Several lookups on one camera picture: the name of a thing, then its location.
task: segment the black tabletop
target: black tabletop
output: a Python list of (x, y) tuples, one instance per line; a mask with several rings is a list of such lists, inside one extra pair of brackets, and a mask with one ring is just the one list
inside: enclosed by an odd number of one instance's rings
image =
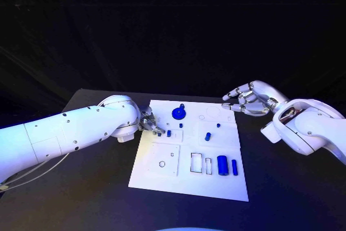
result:
[[(80, 89), (63, 111), (115, 94)], [(138, 105), (149, 100), (221, 103), (211, 97), (121, 94)], [(259, 131), (271, 115), (236, 113), (234, 120), (249, 202), (129, 188), (138, 131), (125, 143), (108, 138), (70, 153), (41, 178), (4, 193), (0, 230), (346, 230), (346, 166), (324, 149), (304, 156), (282, 141), (272, 144)]]

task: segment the blue object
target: blue object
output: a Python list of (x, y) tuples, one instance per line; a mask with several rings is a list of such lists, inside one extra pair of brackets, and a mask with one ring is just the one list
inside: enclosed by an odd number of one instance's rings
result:
[(185, 117), (184, 105), (180, 104), (180, 107), (174, 108), (171, 111), (171, 116), (175, 120), (181, 120)]
[(233, 175), (233, 176), (237, 175), (236, 160), (234, 160), (234, 159), (232, 159), (232, 175)]
[(227, 157), (223, 155), (217, 156), (217, 175), (229, 175)]
[(206, 136), (204, 136), (204, 141), (209, 141), (209, 140), (210, 140), (210, 136), (211, 136), (211, 134), (207, 132), (207, 133), (206, 133)]

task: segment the robotic hand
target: robotic hand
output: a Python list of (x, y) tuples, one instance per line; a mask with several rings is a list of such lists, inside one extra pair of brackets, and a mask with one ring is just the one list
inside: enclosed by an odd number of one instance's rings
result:
[(346, 165), (346, 142), (343, 133), (346, 119), (327, 104), (314, 99), (294, 99), (265, 82), (253, 81), (234, 88), (221, 99), (237, 96), (239, 104), (221, 107), (250, 116), (273, 113), (272, 121), (260, 129), (272, 143), (281, 139), (302, 155), (325, 148)]
[(164, 134), (149, 107), (138, 109), (128, 96), (112, 95), (87, 106), (0, 129), (1, 182), (18, 171), (103, 141), (134, 138), (136, 130)]

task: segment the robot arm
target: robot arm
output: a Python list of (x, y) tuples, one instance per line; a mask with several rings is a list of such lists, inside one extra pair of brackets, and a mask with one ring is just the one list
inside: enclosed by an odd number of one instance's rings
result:
[(136, 130), (164, 133), (149, 107), (139, 111), (128, 96), (0, 129), (0, 183), (27, 167), (105, 140), (134, 138)]
[(272, 86), (258, 80), (234, 88), (221, 99), (236, 95), (239, 104), (223, 103), (224, 109), (250, 116), (273, 113), (272, 121), (260, 129), (272, 143), (282, 139), (302, 155), (322, 147), (346, 165), (346, 119), (327, 104), (314, 99), (289, 101)]

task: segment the dark backdrop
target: dark backdrop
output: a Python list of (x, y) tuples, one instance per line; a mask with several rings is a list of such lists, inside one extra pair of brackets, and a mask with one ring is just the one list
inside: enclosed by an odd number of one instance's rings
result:
[(221, 97), (252, 80), (346, 114), (338, 0), (1, 0), (1, 127), (80, 88)]

